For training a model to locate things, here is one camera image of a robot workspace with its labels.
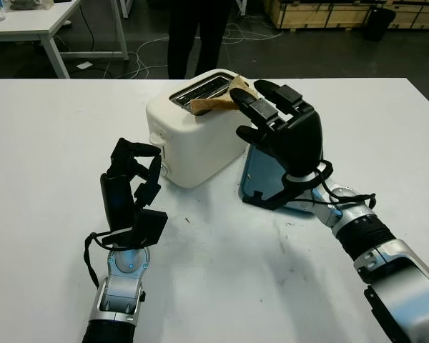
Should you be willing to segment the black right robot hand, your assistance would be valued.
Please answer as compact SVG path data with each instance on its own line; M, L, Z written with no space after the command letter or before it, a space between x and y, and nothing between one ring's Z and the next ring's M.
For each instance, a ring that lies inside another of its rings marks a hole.
M261 98L244 89L230 90L233 102L254 124L239 126L238 137L275 158L290 176L307 176L322 159L320 115L288 85L260 79L254 86Z

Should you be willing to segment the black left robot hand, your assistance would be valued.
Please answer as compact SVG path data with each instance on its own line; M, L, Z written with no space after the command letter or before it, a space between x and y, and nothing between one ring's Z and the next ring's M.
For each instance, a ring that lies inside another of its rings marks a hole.
M115 232L133 227L137 212L159 192L161 149L120 138L110 161L100 184L109 228Z

